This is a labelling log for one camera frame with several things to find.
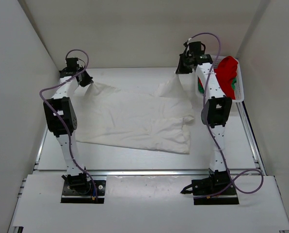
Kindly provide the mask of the white t shirt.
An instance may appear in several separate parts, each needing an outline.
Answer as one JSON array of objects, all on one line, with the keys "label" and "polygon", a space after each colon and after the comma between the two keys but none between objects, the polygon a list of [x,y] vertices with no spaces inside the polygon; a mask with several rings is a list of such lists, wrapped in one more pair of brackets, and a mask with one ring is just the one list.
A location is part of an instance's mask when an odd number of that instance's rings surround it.
[{"label": "white t shirt", "polygon": [[179,76],[152,94],[103,83],[78,89],[72,97],[78,127],[76,140],[141,150],[188,154],[194,110]]}]

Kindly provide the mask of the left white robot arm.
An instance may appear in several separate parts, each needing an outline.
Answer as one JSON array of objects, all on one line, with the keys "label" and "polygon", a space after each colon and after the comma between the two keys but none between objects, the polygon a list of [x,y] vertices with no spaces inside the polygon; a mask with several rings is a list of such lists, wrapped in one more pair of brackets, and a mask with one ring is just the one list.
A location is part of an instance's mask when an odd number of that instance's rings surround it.
[{"label": "left white robot arm", "polygon": [[78,87],[91,84],[92,77],[79,64],[80,60],[77,57],[65,59],[66,67],[60,71],[60,83],[52,87],[55,93],[51,98],[44,99],[43,106],[48,130],[59,142],[66,163],[63,179],[70,189],[86,194],[94,185],[80,162],[75,139],[78,121],[71,98]]}]

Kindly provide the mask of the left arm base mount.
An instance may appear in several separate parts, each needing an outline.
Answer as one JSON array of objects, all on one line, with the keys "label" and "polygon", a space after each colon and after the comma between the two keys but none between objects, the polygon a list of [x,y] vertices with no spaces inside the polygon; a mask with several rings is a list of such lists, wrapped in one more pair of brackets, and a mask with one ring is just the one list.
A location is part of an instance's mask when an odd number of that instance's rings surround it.
[{"label": "left arm base mount", "polygon": [[77,176],[62,176],[64,185],[61,203],[103,204],[106,192],[106,180],[85,178],[85,173]]}]

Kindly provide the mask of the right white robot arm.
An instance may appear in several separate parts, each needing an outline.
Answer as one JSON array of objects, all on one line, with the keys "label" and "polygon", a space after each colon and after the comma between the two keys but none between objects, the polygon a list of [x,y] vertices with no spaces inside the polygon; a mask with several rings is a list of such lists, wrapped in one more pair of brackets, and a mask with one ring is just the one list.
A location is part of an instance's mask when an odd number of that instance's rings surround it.
[{"label": "right white robot arm", "polygon": [[220,177],[227,177],[225,164],[225,125],[228,121],[232,99],[227,97],[219,85],[214,72],[214,62],[205,54],[205,45],[200,42],[184,43],[185,50],[179,55],[176,74],[194,73],[203,87],[203,109],[201,120],[213,139],[213,153],[210,157],[209,174],[214,177],[207,182],[209,192],[220,193],[225,183]]}]

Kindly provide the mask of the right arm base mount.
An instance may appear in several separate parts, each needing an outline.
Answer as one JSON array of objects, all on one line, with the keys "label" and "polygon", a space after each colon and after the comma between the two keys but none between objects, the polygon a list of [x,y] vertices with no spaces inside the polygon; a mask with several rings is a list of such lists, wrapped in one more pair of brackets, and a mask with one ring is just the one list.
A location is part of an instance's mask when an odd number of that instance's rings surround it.
[{"label": "right arm base mount", "polygon": [[226,172],[211,173],[207,178],[194,179],[181,194],[193,195],[194,205],[238,205],[236,189]]}]

